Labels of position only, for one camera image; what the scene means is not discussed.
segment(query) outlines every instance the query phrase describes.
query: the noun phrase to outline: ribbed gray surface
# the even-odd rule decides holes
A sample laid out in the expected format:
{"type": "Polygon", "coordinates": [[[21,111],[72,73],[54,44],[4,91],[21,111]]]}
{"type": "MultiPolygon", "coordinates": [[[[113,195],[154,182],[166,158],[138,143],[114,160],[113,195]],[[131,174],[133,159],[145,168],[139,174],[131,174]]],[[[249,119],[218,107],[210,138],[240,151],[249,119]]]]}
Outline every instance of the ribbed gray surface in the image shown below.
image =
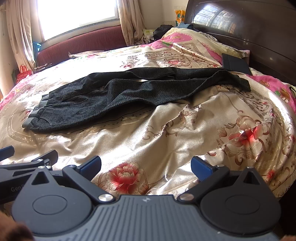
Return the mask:
{"type": "Polygon", "coordinates": [[[121,196],[118,202],[100,205],[92,218],[77,230],[36,241],[275,241],[272,234],[239,238],[217,232],[193,205],[167,196],[121,196]]]}
{"type": "Polygon", "coordinates": [[[141,67],[92,73],[49,92],[48,97],[43,96],[29,115],[33,119],[29,123],[26,121],[23,127],[37,133],[81,128],[122,106],[135,103],[158,106],[221,84],[251,91],[247,80],[222,68],[141,67]]]}

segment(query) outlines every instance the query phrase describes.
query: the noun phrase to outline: satin bedspread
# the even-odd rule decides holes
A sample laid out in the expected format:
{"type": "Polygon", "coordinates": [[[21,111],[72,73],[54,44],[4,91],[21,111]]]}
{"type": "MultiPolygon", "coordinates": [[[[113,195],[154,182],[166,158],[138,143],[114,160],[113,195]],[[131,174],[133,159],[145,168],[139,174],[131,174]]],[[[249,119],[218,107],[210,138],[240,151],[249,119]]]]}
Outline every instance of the satin bedspread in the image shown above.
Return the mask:
{"type": "Polygon", "coordinates": [[[1,164],[30,161],[55,149],[56,170],[98,155],[102,169],[93,182],[111,194],[177,197],[198,183],[190,160],[199,155],[231,170],[254,166],[281,197],[296,178],[295,114],[281,96],[245,74],[234,73],[249,81],[251,92],[213,86],[177,103],[124,108],[71,133],[34,134],[21,127],[43,94],[90,73],[220,67],[222,53],[245,57],[206,34],[172,28],[152,44],[71,59],[27,77],[1,106],[0,147],[15,148],[1,164]]]}

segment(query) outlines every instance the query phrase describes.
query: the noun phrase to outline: orange package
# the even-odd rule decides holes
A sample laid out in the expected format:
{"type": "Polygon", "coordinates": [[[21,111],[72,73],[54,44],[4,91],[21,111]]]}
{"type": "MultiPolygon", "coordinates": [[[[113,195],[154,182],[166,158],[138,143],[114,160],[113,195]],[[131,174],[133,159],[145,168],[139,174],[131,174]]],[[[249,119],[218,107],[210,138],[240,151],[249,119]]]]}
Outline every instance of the orange package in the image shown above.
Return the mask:
{"type": "Polygon", "coordinates": [[[184,20],[185,20],[185,10],[175,10],[175,13],[177,15],[177,18],[176,18],[176,26],[178,26],[180,23],[184,23],[184,20]]]}

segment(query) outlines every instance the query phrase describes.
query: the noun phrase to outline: black bag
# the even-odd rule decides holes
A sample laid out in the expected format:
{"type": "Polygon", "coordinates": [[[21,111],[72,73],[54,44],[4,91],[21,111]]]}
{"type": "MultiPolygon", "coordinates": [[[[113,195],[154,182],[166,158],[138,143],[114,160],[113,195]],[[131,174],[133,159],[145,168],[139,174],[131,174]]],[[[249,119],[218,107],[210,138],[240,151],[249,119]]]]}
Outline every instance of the black bag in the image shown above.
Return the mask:
{"type": "Polygon", "coordinates": [[[154,41],[161,39],[171,28],[173,28],[172,25],[166,24],[162,24],[160,27],[158,27],[153,33],[154,41]]]}

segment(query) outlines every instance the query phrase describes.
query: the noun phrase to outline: blue gripper pad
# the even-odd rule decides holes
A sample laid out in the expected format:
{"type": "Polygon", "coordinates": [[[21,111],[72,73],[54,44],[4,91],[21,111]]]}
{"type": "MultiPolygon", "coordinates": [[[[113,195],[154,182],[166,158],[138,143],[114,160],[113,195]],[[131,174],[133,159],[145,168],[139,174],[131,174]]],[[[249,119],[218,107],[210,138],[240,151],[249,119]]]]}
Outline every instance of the blue gripper pad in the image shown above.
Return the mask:
{"type": "Polygon", "coordinates": [[[99,156],[94,156],[92,159],[78,166],[76,171],[87,180],[91,181],[101,170],[101,166],[101,158],[99,156]]]}
{"type": "Polygon", "coordinates": [[[208,164],[198,156],[194,156],[191,159],[191,170],[200,181],[203,181],[212,175],[217,168],[208,164]]]}
{"type": "Polygon", "coordinates": [[[3,161],[6,158],[13,156],[14,153],[15,149],[13,148],[13,146],[8,146],[0,149],[0,161],[3,161]]]}

